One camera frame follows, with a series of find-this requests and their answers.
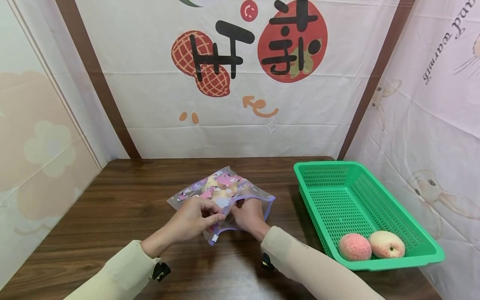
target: peach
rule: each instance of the peach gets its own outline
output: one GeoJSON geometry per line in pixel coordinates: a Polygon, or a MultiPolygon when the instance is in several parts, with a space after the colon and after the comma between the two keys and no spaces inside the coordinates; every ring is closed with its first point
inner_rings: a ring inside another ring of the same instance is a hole
{"type": "Polygon", "coordinates": [[[365,261],[372,255],[368,240],[358,233],[344,235],[338,243],[338,251],[348,261],[365,261]]]}
{"type": "Polygon", "coordinates": [[[379,258],[399,258],[405,255],[405,244],[394,233],[377,231],[368,238],[372,252],[379,258]]]}

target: orange mark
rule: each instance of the orange mark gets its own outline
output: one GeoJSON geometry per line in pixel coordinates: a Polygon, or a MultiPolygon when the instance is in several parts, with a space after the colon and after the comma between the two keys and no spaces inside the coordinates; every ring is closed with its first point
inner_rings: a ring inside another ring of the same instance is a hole
{"type": "Polygon", "coordinates": [[[255,99],[254,96],[243,97],[243,107],[247,108],[248,106],[251,106],[252,109],[253,109],[253,113],[255,115],[261,117],[261,118],[273,117],[274,115],[276,115],[278,113],[278,108],[275,108],[274,111],[272,111],[269,114],[264,114],[264,113],[259,112],[258,110],[262,109],[262,108],[265,108],[267,103],[263,99],[258,99],[257,101],[252,102],[252,100],[254,100],[254,99],[255,99]]]}
{"type": "Polygon", "coordinates": [[[181,113],[179,120],[180,121],[185,121],[187,119],[188,114],[186,112],[181,113]]]}
{"type": "Polygon", "coordinates": [[[192,122],[196,125],[198,124],[198,116],[196,113],[192,113],[192,122]]]}
{"type": "MultiPolygon", "coordinates": [[[[184,111],[183,113],[181,113],[179,120],[183,122],[187,119],[187,116],[188,116],[188,113],[184,111]]],[[[195,125],[198,124],[198,115],[195,112],[192,113],[192,122],[195,125]]]]}

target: beige sleeve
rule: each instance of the beige sleeve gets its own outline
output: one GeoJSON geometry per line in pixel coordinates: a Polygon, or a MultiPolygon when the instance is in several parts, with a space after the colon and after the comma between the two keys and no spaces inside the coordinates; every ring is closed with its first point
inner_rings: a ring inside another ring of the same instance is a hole
{"type": "Polygon", "coordinates": [[[65,300],[132,300],[147,285],[160,259],[145,254],[133,240],[65,300]]]}
{"type": "Polygon", "coordinates": [[[262,242],[273,266],[302,283],[318,300],[383,299],[353,272],[278,227],[262,242]]]}

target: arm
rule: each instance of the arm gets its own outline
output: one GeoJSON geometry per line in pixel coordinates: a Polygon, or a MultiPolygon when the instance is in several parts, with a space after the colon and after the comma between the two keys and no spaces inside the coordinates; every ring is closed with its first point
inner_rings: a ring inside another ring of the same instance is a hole
{"type": "Polygon", "coordinates": [[[134,240],[65,300],[131,300],[151,279],[160,255],[172,244],[191,240],[225,219],[214,202],[186,200],[170,221],[140,242],[134,240]]]}
{"type": "Polygon", "coordinates": [[[262,204],[247,200],[232,210],[237,224],[250,232],[270,256],[273,266],[286,277],[302,283],[319,300],[382,300],[353,272],[309,247],[278,227],[264,222],[262,204]]]}

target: plastic zipper bag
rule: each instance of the plastic zipper bag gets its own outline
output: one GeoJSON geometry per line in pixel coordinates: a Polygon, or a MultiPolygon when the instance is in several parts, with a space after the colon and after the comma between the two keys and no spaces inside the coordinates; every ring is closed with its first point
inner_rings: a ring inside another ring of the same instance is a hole
{"type": "Polygon", "coordinates": [[[214,226],[212,233],[204,231],[205,239],[212,246],[217,241],[219,234],[223,231],[239,230],[235,219],[229,214],[231,208],[237,201],[249,198],[262,200],[262,208],[266,220],[270,213],[272,202],[275,200],[273,195],[258,188],[242,176],[239,176],[232,171],[230,167],[220,169],[212,175],[176,193],[167,200],[167,203],[178,210],[186,199],[193,196],[214,201],[220,206],[222,213],[226,216],[223,222],[214,226]]]}

